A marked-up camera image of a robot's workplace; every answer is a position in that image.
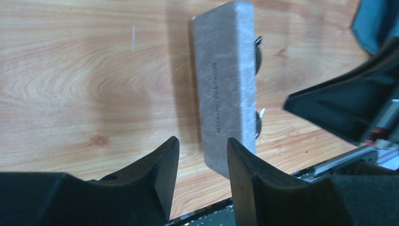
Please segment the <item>wood grain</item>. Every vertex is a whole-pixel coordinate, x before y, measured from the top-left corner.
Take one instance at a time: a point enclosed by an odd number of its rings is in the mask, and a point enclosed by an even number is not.
[[[206,167],[189,22],[216,0],[0,3],[0,170],[100,179],[180,139],[172,216],[231,195]],[[292,173],[351,150],[281,109],[287,95],[366,60],[350,25],[357,0],[256,0],[263,35],[259,156]]]

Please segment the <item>wood knot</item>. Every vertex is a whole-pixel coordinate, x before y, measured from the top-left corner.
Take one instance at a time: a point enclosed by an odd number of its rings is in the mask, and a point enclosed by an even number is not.
[[[105,146],[108,143],[108,138],[105,136],[95,135],[90,139],[90,146]]]

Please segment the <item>scratch on wood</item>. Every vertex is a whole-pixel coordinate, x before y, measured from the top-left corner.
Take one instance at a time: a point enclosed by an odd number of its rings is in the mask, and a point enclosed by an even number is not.
[[[132,28],[132,51],[135,50],[136,46],[136,27]]]

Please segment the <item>blue fabric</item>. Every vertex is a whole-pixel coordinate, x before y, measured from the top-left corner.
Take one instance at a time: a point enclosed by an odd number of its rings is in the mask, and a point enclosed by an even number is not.
[[[360,45],[374,55],[391,37],[399,36],[399,0],[362,0],[352,31]]]

